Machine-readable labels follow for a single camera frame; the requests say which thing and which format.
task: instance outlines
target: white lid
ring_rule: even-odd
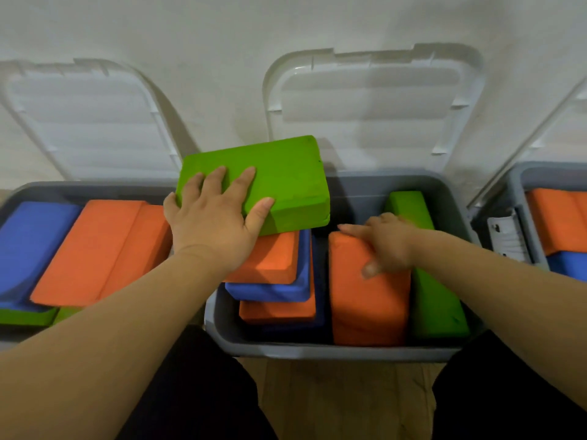
[[[327,167],[442,171],[485,83],[460,44],[278,59],[264,82],[271,140],[311,134]]]
[[[66,179],[177,179],[181,157],[147,82],[108,60],[0,63],[0,101]]]
[[[587,162],[587,79],[575,86],[532,133],[523,145],[519,159]]]

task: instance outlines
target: hand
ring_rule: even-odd
[[[163,212],[172,228],[176,254],[195,252],[212,257],[228,274],[238,269],[253,250],[275,199],[261,199],[243,219],[242,203],[255,177],[255,167],[243,171],[223,194],[225,174],[225,167],[212,171],[201,191],[204,175],[196,174],[184,185],[181,208],[175,193],[171,193],[163,202]]]
[[[422,230],[392,213],[369,218],[365,225],[341,224],[339,230],[370,243],[376,258],[363,267],[363,277],[369,279],[382,272],[411,269],[414,264],[414,239]]]

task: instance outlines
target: green yoga block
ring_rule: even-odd
[[[66,320],[70,316],[75,315],[77,312],[81,312],[83,307],[61,307],[57,312],[57,316],[55,317],[55,321],[53,321],[53,325],[60,323],[63,320]]]
[[[422,229],[434,229],[424,195],[420,191],[396,191],[389,195],[385,211],[406,218]],[[463,338],[470,334],[459,298],[422,269],[412,273],[414,297],[411,333],[419,340]]]
[[[265,144],[246,145],[187,156],[177,183],[177,199],[189,178],[205,175],[224,165],[223,191],[244,169],[257,168],[255,180],[242,207],[246,215],[259,199],[272,197],[275,204],[262,235],[322,227],[330,221],[330,194],[316,139],[295,137]]]
[[[56,307],[44,312],[0,309],[0,325],[36,325],[44,327],[53,323],[55,315],[57,315]]]

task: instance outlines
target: black pants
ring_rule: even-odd
[[[434,387],[433,439],[585,438],[587,413],[487,332]],[[240,363],[188,326],[118,439],[276,439]]]

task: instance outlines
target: blue yoga block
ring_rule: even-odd
[[[291,284],[225,283],[226,291],[239,301],[302,303],[310,299],[310,230],[300,230],[297,276]]]
[[[259,326],[264,334],[290,334],[299,331],[320,329],[326,325],[327,290],[324,274],[318,256],[318,244],[312,236],[312,259],[314,269],[314,296],[316,298],[316,317],[304,323],[265,324]]]
[[[587,281],[587,253],[559,251],[547,256],[547,261],[551,271]]]
[[[82,207],[22,202],[0,228],[0,309],[47,311],[29,300]]]

